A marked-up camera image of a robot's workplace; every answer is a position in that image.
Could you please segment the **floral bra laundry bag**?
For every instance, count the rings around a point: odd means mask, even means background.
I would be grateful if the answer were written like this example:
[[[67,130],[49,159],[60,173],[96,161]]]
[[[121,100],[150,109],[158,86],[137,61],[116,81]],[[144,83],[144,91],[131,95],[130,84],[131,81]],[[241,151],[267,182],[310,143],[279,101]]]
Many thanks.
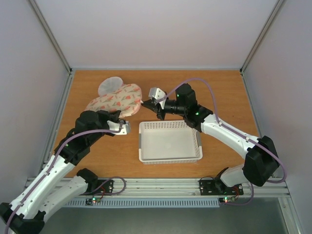
[[[142,90],[136,84],[121,86],[114,92],[93,99],[85,108],[85,111],[120,111],[119,117],[135,115],[141,107]]]

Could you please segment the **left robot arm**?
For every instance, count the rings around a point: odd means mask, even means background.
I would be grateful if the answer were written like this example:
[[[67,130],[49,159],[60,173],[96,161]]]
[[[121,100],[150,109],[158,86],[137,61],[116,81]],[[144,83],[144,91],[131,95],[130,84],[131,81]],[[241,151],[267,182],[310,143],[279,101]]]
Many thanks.
[[[0,217],[6,234],[38,234],[45,223],[67,202],[98,189],[98,177],[88,169],[80,170],[57,191],[57,184],[89,154],[103,136],[126,135],[129,123],[120,111],[84,111],[75,126],[61,140],[54,154],[31,184],[10,203],[1,203]]]

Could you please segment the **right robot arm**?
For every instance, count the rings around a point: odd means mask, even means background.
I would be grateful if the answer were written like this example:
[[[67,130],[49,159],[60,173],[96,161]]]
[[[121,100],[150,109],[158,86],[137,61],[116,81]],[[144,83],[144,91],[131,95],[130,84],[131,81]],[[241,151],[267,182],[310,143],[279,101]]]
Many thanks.
[[[271,138],[249,135],[217,117],[217,113],[197,102],[195,91],[187,83],[175,90],[175,99],[169,99],[160,88],[151,88],[149,100],[142,106],[156,113],[164,120],[167,114],[183,117],[188,127],[212,136],[232,148],[244,163],[224,168],[215,178],[214,185],[219,194],[228,192],[233,186],[251,183],[261,187],[278,169],[275,145]]]

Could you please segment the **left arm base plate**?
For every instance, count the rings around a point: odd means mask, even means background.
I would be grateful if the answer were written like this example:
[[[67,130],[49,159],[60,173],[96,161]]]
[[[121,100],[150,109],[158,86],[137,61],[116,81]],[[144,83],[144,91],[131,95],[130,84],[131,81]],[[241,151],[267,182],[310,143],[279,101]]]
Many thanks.
[[[105,179],[99,179],[97,182],[88,184],[86,191],[79,195],[102,195],[111,193],[113,191],[114,181],[110,179],[104,183],[105,181]]]

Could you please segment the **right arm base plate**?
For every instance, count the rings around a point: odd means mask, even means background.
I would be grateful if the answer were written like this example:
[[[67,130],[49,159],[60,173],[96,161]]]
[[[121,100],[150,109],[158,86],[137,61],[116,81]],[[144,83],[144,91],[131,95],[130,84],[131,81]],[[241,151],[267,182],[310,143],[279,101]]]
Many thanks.
[[[242,184],[227,187],[222,182],[215,182],[212,178],[199,180],[199,190],[201,195],[244,195]]]

